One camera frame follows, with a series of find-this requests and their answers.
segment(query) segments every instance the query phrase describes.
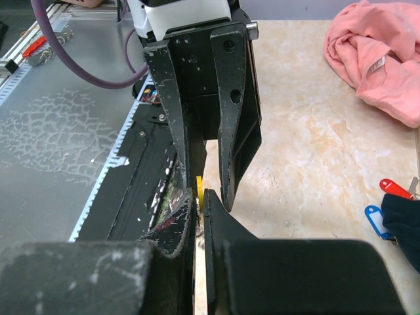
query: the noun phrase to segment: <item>blue key tag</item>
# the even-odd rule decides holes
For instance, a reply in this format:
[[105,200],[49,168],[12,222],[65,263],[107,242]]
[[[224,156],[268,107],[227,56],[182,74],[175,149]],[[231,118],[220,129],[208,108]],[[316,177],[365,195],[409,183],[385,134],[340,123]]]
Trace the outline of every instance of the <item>blue key tag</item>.
[[382,210],[376,205],[368,205],[365,208],[365,215],[375,230],[376,234],[384,240],[393,239],[394,236],[387,228],[383,226]]

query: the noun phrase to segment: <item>yellow object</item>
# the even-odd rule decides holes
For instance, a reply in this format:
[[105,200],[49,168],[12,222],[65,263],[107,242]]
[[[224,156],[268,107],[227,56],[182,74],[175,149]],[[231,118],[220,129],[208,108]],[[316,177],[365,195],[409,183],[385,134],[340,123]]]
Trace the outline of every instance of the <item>yellow object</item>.
[[204,191],[201,176],[197,176],[197,194],[200,213],[204,214]]

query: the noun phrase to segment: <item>pink cloth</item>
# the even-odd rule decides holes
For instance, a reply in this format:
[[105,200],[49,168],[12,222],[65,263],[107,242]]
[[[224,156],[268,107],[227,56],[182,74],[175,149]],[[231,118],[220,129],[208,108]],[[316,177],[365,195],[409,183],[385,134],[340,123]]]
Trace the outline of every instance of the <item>pink cloth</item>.
[[420,6],[349,5],[334,18],[324,53],[358,97],[411,128],[420,125]]

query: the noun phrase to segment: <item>dark blue fabric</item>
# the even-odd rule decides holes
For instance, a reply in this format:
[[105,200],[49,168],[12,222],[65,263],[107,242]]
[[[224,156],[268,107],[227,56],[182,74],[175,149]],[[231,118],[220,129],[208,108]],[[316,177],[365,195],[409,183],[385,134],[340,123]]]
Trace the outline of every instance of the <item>dark blue fabric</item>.
[[420,201],[386,194],[381,209],[383,226],[394,234],[408,261],[420,273]]

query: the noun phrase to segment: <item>metal sheet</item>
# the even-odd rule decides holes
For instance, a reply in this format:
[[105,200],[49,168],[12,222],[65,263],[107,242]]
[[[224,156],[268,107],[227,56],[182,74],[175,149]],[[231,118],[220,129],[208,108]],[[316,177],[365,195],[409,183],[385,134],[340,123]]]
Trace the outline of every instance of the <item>metal sheet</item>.
[[[123,40],[131,21],[112,14],[72,19],[67,52],[91,73],[131,75]],[[140,43],[129,45],[140,67]],[[0,250],[12,243],[67,241],[134,99],[84,82],[53,56],[32,68],[0,107]]]

